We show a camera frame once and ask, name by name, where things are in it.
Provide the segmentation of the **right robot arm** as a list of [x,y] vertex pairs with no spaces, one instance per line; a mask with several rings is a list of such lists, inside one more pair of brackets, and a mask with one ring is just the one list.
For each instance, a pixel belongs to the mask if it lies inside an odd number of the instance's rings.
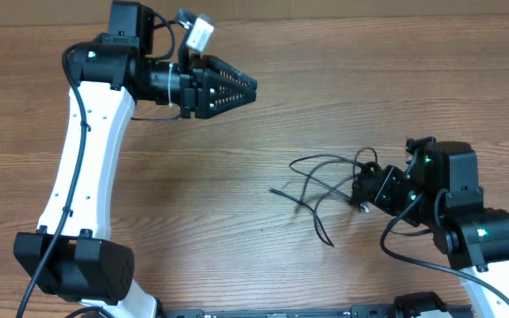
[[391,257],[456,276],[480,317],[509,317],[509,213],[484,205],[476,152],[462,141],[409,139],[401,170],[363,163],[353,177],[351,203],[370,203],[392,219],[424,225],[445,266],[402,254]]

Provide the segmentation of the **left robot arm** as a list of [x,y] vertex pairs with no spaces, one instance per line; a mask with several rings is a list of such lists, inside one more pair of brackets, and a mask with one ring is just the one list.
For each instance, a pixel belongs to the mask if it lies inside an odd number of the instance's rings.
[[110,238],[112,187],[138,102],[208,119],[255,100],[254,79],[206,53],[214,30],[208,16],[187,9],[165,19],[116,1],[106,32],[64,51],[69,120],[57,177],[35,231],[19,233],[13,246],[30,289],[101,317],[163,315],[135,281],[132,249]]

